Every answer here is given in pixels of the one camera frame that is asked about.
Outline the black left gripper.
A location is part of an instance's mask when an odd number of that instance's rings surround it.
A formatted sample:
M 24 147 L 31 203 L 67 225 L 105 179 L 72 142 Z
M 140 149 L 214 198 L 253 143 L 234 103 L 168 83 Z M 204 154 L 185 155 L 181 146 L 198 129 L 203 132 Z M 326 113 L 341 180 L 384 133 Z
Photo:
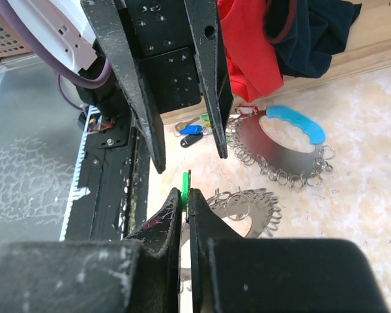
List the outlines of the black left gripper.
M 227 158 L 226 127 L 233 95 L 217 2 L 126 1 L 125 5 L 129 25 L 134 28 L 138 60 L 132 54 L 116 3 L 81 2 L 157 172 L 166 169 L 164 124 L 159 112 L 200 103 L 199 81 L 219 157 Z

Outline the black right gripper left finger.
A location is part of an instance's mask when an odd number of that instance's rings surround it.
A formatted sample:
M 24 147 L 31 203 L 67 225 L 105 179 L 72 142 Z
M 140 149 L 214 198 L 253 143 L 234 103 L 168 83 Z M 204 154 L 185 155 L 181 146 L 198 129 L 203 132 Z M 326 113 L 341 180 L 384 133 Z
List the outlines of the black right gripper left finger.
M 0 246 L 0 312 L 178 312 L 181 193 L 121 241 Z

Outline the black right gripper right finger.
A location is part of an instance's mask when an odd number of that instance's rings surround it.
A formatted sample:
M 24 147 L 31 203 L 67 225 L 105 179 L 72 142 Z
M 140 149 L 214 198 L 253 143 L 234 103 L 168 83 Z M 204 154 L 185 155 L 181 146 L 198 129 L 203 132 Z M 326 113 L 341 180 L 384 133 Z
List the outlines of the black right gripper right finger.
M 363 252 L 345 239 L 247 239 L 188 193 L 194 312 L 387 312 Z

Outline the steel key ring disc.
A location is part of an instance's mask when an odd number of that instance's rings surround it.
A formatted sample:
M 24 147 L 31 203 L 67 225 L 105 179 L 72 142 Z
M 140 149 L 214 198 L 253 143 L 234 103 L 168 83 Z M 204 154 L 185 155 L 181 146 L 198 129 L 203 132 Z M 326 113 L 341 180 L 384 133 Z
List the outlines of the steel key ring disc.
M 278 197 L 266 188 L 234 193 L 216 190 L 207 203 L 218 217 L 245 238 L 273 237 L 282 219 Z

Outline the green key tag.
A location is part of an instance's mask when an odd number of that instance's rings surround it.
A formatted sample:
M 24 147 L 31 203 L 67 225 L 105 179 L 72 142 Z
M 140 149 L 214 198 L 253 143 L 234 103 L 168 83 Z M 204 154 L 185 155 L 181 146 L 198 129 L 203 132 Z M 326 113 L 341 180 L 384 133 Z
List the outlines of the green key tag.
M 188 194 L 191 189 L 191 170 L 183 173 L 182 176 L 182 190 L 181 190 L 181 198 L 182 198 L 182 211 L 186 212 L 188 205 Z

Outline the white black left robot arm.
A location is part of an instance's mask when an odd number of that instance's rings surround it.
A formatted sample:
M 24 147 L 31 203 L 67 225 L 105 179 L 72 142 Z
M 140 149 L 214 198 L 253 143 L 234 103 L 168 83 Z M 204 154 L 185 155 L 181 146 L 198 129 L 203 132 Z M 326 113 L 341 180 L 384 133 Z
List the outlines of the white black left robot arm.
M 158 172 L 162 114 L 200 102 L 227 157 L 233 96 L 215 1 L 0 1 L 0 13 L 105 117 L 137 124 Z

